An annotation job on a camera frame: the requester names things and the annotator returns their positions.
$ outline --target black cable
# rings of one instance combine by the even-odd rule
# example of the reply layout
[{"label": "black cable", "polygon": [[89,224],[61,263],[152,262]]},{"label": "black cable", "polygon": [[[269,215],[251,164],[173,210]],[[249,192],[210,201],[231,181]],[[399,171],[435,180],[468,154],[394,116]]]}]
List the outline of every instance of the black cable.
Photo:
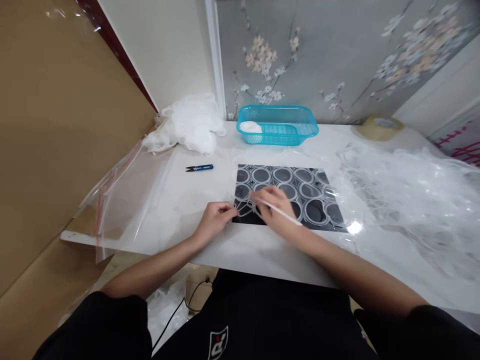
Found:
[{"label": "black cable", "polygon": [[175,311],[173,312],[173,314],[170,316],[170,319],[168,319],[168,322],[166,323],[166,326],[165,328],[163,329],[163,331],[161,332],[160,334],[160,337],[158,338],[158,340],[156,341],[155,345],[153,345],[153,347],[151,348],[152,351],[155,349],[155,347],[157,346],[157,344],[159,343],[160,339],[162,338],[162,336],[164,335],[165,333],[165,330],[167,330],[167,328],[169,327],[169,324],[170,324],[170,321],[172,321],[172,318],[174,317],[175,313],[177,312],[177,310],[179,309],[180,305],[182,305],[182,303],[184,302],[185,298],[183,298],[180,303],[178,304],[178,306],[176,307]]},{"label": "black cable", "polygon": [[186,306],[189,310],[191,310],[191,311],[193,311],[193,312],[196,312],[196,313],[199,313],[199,312],[202,310],[202,309],[200,309],[200,310],[192,309],[192,308],[190,307],[190,303],[192,302],[192,298],[194,297],[195,292],[197,291],[197,289],[199,288],[199,286],[200,286],[201,284],[203,284],[203,283],[208,284],[209,282],[210,282],[210,278],[207,277],[205,280],[203,280],[202,282],[199,282],[199,283],[196,285],[195,290],[193,290],[193,292],[191,293],[190,300],[188,301],[188,304],[187,304],[187,299],[185,299],[185,297],[180,301],[180,303],[179,303],[178,306],[176,307],[175,311],[174,311],[173,314],[170,316],[170,319],[168,319],[168,322],[166,323],[165,328],[164,328],[163,331],[161,332],[160,337],[159,337],[158,340],[156,341],[155,345],[153,345],[153,347],[151,348],[152,351],[155,350],[155,347],[158,345],[160,339],[162,338],[162,336],[164,335],[165,331],[166,331],[167,328],[169,327],[170,321],[172,321],[172,319],[174,318],[175,313],[177,312],[177,310],[180,308],[180,306],[182,305],[182,303],[183,303],[184,301],[185,301],[185,306]]},{"label": "black cable", "polygon": [[205,280],[203,280],[202,282],[199,282],[196,287],[195,287],[195,290],[193,290],[193,292],[191,293],[191,296],[190,296],[190,300],[188,301],[188,304],[187,306],[190,306],[190,303],[192,302],[192,298],[194,297],[195,295],[195,292],[197,291],[197,289],[199,288],[200,285],[202,285],[203,283],[209,283],[210,282],[210,279],[207,277]]}]

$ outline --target logo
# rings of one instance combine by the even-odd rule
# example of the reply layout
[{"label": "logo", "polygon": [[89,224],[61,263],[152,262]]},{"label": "logo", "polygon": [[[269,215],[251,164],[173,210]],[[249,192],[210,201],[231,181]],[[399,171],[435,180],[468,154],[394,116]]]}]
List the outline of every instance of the logo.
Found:
[{"label": "logo", "polygon": [[210,332],[210,352],[208,360],[217,360],[222,356],[229,340],[229,327],[220,332]]}]

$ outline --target blue basket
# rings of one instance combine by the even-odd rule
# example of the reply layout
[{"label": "blue basket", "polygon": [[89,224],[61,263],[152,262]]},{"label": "blue basket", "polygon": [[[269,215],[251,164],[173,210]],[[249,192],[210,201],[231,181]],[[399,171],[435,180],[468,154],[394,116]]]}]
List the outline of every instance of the blue basket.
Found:
[{"label": "blue basket", "polygon": [[[244,132],[240,124],[256,122],[262,133]],[[247,144],[298,146],[319,133],[310,109],[303,106],[247,105],[240,109],[236,129]]]}]

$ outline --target white wall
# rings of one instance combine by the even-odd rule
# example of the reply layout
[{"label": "white wall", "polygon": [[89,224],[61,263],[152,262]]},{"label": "white wall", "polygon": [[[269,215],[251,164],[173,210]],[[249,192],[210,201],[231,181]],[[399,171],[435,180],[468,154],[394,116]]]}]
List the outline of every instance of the white wall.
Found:
[{"label": "white wall", "polygon": [[428,137],[474,106],[480,95],[480,35],[393,115]]},{"label": "white wall", "polygon": [[98,0],[158,111],[216,94],[204,0]]}]

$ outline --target white stick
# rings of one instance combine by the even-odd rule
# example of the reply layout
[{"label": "white stick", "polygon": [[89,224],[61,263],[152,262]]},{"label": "white stick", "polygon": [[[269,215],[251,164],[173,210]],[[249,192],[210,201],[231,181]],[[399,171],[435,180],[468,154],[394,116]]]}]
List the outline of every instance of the white stick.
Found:
[{"label": "white stick", "polygon": [[265,200],[263,200],[262,198],[258,198],[257,199],[258,201],[260,201],[261,203],[264,203],[265,205],[271,207],[273,210],[277,211],[279,214],[283,215],[284,217],[286,217],[288,220],[290,220],[292,223],[296,224],[296,225],[303,225],[300,221],[297,221],[295,220],[294,218],[288,216],[286,213],[284,213],[282,210],[280,210],[279,208],[273,206],[271,203],[269,202],[266,202]]}]

